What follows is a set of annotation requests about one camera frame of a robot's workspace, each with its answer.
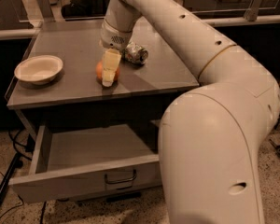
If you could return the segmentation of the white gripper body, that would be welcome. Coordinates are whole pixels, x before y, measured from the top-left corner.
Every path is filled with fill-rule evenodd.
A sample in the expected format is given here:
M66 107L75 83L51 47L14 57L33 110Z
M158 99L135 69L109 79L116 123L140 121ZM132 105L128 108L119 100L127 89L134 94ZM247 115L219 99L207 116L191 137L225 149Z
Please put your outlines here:
M124 50L128 46L132 34L132 32L118 31L107 21L103 21L100 32L101 44L106 49Z

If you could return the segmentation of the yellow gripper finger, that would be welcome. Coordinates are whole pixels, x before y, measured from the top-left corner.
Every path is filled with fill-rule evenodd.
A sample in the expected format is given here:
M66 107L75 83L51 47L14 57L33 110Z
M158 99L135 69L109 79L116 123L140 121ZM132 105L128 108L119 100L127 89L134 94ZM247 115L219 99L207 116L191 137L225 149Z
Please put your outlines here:
M103 55L102 84L111 87L118 76L121 53L116 49L108 49Z

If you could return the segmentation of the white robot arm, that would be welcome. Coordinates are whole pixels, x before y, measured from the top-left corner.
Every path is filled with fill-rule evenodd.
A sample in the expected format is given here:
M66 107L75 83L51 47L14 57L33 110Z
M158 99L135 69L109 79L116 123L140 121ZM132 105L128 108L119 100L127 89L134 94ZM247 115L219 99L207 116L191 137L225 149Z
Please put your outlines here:
M173 0L110 0L104 47L124 49L145 17L199 82L159 126L170 224L265 224L259 146L280 113L272 74L235 42Z

